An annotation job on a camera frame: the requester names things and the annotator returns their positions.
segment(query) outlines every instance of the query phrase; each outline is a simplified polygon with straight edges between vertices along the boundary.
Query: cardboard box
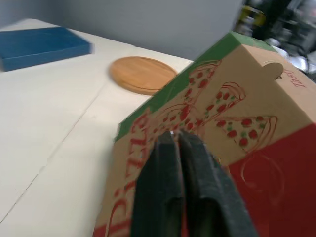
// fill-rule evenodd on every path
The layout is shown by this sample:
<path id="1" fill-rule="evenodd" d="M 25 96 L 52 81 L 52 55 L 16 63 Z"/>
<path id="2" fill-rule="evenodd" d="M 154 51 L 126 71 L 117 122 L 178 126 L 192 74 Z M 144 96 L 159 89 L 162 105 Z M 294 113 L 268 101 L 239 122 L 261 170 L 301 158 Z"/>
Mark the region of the cardboard box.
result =
<path id="1" fill-rule="evenodd" d="M 316 236 L 316 85 L 229 33 L 120 124 L 95 237 L 128 236 L 135 180 L 165 130 L 199 135 L 262 237 Z"/>
<path id="2" fill-rule="evenodd" d="M 0 59 L 5 71 L 90 53 L 90 43 L 63 27 L 0 32 Z"/>

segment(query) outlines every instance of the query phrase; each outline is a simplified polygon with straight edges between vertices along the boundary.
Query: wooden cutting board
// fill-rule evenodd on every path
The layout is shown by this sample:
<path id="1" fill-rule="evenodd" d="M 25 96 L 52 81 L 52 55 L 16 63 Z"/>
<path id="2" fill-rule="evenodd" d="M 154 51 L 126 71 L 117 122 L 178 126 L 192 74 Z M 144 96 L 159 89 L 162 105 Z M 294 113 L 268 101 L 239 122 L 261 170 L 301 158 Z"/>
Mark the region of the wooden cutting board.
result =
<path id="1" fill-rule="evenodd" d="M 121 87 L 143 95 L 153 95 L 171 81 L 177 72 L 151 58 L 126 57 L 110 66 L 113 80 Z"/>

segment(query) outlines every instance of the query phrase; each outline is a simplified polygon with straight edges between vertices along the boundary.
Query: blue box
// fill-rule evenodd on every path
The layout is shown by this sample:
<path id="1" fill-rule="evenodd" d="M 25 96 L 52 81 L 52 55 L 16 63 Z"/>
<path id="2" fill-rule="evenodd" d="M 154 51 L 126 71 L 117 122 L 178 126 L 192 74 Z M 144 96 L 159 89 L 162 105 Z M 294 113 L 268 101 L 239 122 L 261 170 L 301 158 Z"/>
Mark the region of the blue box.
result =
<path id="1" fill-rule="evenodd" d="M 89 42 L 63 27 L 0 32 L 0 58 L 5 71 L 90 53 Z"/>

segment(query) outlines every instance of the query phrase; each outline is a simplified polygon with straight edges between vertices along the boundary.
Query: white table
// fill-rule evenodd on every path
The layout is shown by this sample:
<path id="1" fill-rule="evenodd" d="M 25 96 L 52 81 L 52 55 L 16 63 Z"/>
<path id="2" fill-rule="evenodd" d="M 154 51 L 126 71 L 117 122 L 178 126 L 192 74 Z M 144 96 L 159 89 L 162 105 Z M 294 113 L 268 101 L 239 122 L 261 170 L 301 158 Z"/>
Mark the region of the white table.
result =
<path id="1" fill-rule="evenodd" d="M 1 30 L 50 27 L 27 19 Z M 190 60 L 77 32 L 92 55 L 0 72 L 0 236 L 90 237 L 118 123 L 148 99 L 117 86 L 126 56 Z"/>

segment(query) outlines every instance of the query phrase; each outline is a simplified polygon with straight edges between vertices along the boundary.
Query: gray wall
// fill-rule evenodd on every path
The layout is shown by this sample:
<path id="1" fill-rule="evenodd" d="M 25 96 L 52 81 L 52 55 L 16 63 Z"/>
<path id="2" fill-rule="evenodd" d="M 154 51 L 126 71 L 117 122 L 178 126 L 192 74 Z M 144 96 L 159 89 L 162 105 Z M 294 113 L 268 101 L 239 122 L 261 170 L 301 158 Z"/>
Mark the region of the gray wall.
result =
<path id="1" fill-rule="evenodd" d="M 55 7 L 53 0 L 0 0 L 0 27 L 23 18 L 53 21 Z"/>
<path id="2" fill-rule="evenodd" d="M 227 33 L 242 0 L 53 0 L 55 24 L 195 59 Z"/>

